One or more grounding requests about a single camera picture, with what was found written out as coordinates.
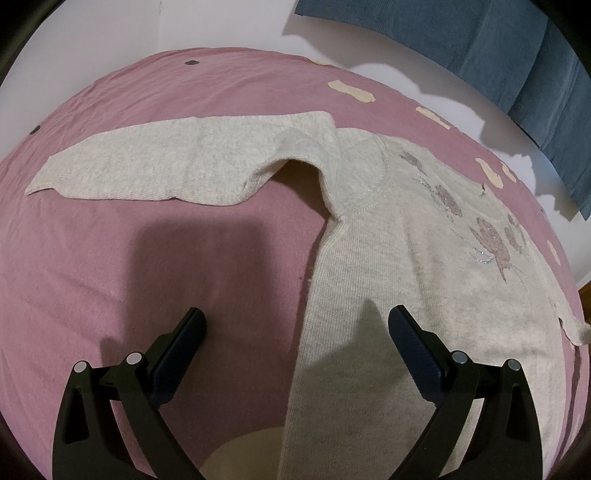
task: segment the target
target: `pink fabric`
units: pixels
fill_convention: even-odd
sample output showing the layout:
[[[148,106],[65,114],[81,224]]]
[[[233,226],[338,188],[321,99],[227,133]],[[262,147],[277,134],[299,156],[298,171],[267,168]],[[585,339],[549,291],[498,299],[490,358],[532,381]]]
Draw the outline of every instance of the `pink fabric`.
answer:
[[[198,60],[197,65],[186,65]],[[328,87],[371,92],[362,103]],[[153,55],[97,80],[61,105],[0,163],[0,410],[33,463],[51,471],[51,443],[72,365],[119,362],[171,329],[190,306],[209,320],[206,342],[163,416],[196,465],[232,438],[280,426],[307,279],[328,213],[317,174],[295,164],[233,207],[178,200],[70,200],[25,187],[46,159],[90,135],[127,125],[215,115],[330,112],[337,127],[406,138],[480,183],[475,157],[499,160],[417,104],[373,80],[303,57],[243,48]],[[518,182],[490,185],[544,254],[583,318],[566,256],[538,203]],[[555,261],[550,240],[561,260]],[[566,451],[584,412],[587,347],[565,340]],[[146,468],[131,446],[132,455]]]

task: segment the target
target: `silver screw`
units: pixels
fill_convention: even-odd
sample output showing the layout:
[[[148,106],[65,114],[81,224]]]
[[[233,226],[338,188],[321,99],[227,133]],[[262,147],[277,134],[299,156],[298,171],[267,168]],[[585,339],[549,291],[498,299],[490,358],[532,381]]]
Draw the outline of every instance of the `silver screw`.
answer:
[[[134,352],[134,353],[130,353],[127,358],[125,359],[125,361],[127,363],[129,363],[130,365],[135,365],[140,363],[142,360],[142,354],[139,352]]]
[[[84,370],[86,370],[86,362],[84,360],[76,362],[76,365],[74,365],[74,372],[81,374]]]
[[[456,350],[452,353],[453,361],[457,364],[465,364],[468,361],[468,356],[461,350]]]
[[[517,360],[515,360],[514,358],[509,360],[507,362],[507,365],[509,365],[509,368],[511,368],[512,370],[515,370],[516,372],[518,372],[519,369],[521,368],[521,364]]]

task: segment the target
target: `white wall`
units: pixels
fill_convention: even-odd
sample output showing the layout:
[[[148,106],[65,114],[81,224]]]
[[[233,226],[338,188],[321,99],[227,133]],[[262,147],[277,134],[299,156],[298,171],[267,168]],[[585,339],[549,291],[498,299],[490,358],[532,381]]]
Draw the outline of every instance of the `white wall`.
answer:
[[[61,103],[157,51],[158,0],[67,0],[0,87],[0,159]]]
[[[158,49],[244,46],[328,61],[399,90],[493,151],[536,195],[575,281],[591,280],[585,222],[554,168],[493,103],[419,54],[375,32],[293,14],[296,0],[163,0]]]
[[[389,85],[492,150],[536,195],[577,284],[591,280],[585,222],[550,162],[460,79],[374,32],[293,14],[296,0],[67,0],[33,35],[0,87],[0,158],[98,77],[156,51],[244,46],[331,62]]]

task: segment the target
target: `bed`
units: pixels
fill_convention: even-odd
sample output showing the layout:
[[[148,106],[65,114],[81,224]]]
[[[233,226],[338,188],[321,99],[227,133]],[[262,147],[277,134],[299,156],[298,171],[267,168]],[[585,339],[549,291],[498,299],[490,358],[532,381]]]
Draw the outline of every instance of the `bed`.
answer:
[[[336,79],[358,91],[330,87]],[[444,119],[378,82],[305,57],[244,48],[158,53],[82,90],[0,163],[0,412],[43,476],[51,478],[53,429],[72,365],[82,358],[111,365],[142,351],[194,304],[217,329],[163,416],[197,466],[214,463],[233,440],[265,432],[255,439],[268,457],[258,474],[272,477],[308,280],[329,219],[317,170],[288,163],[232,207],[73,200],[54,190],[25,198],[24,190],[51,155],[100,132],[308,111],[330,113],[339,128],[407,139],[494,188],[583,319],[566,256],[535,198]],[[582,426],[589,384],[587,347],[565,336],[562,347],[566,408],[554,463]],[[137,445],[128,447],[149,471]]]

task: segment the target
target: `beige sweater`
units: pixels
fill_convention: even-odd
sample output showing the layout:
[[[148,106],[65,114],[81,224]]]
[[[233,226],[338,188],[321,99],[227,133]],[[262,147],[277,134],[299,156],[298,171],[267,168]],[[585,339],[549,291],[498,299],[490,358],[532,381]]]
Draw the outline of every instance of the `beige sweater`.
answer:
[[[522,363],[547,473],[565,402],[558,318],[576,345],[589,341],[589,327],[506,207],[429,151],[336,129],[325,112],[186,118],[94,135],[51,157],[27,193],[232,205],[288,158],[320,170],[332,218],[311,280],[278,478],[388,478],[411,449],[434,407],[388,336],[397,304],[450,350]],[[480,405],[445,471],[462,460]]]

